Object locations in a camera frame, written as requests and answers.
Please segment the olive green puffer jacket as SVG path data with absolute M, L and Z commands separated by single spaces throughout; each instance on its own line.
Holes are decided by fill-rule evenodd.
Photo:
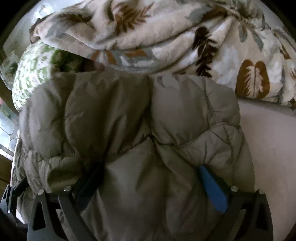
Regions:
M 12 184 L 28 222 L 40 189 L 86 175 L 81 216 L 98 240 L 204 240 L 219 219 L 198 171 L 254 190 L 250 150 L 232 89 L 194 75 L 60 73 L 20 112 Z

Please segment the window with glass panes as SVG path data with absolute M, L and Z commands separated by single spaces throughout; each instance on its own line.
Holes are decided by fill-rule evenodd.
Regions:
M 1 99 L 0 146 L 1 155 L 13 160 L 16 143 L 19 138 L 19 117 Z

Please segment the quilted beige mattress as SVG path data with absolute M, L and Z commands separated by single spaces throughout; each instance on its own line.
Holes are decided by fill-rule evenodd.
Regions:
M 240 99 L 239 107 L 255 188 L 267 195 L 274 240 L 285 240 L 295 225 L 295 111 L 247 99 Z

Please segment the green white patterned pillow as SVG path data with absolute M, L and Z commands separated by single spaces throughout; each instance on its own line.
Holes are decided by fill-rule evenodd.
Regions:
M 12 99 L 20 111 L 34 89 L 58 72 L 78 73 L 94 70 L 94 62 L 37 41 L 22 54 L 15 74 Z

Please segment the leaf print blanket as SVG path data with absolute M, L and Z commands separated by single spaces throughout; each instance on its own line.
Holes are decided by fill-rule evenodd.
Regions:
M 30 37 L 117 70 L 204 76 L 295 108 L 295 41 L 257 1 L 82 1 L 38 20 Z

